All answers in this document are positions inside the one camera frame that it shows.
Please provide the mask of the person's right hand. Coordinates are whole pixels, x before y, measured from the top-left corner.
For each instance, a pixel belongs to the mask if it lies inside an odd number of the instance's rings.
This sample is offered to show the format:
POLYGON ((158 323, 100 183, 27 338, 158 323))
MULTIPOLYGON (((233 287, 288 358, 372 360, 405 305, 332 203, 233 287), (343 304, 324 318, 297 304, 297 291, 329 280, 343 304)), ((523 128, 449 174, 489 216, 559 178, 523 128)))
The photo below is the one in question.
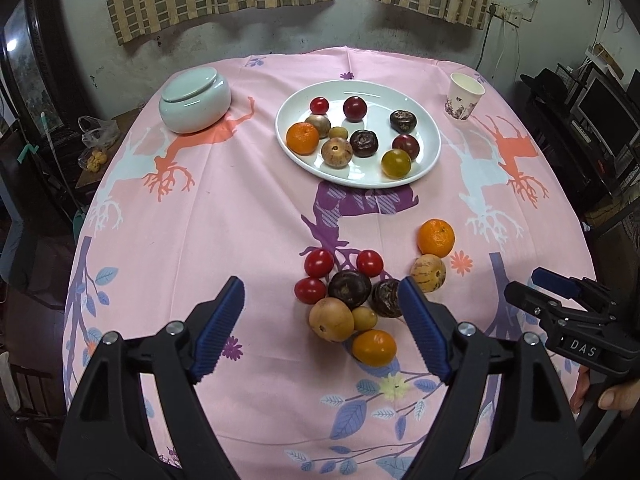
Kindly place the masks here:
MULTIPOLYGON (((585 395, 590 387, 589 368, 579 367, 578 379, 574 393, 570 397, 570 409, 577 414, 585 402, 585 395)), ((640 382, 628 382, 628 384, 616 385, 608 388, 601 394, 598 407, 605 411, 619 411, 628 416, 634 410, 640 398, 640 382)))

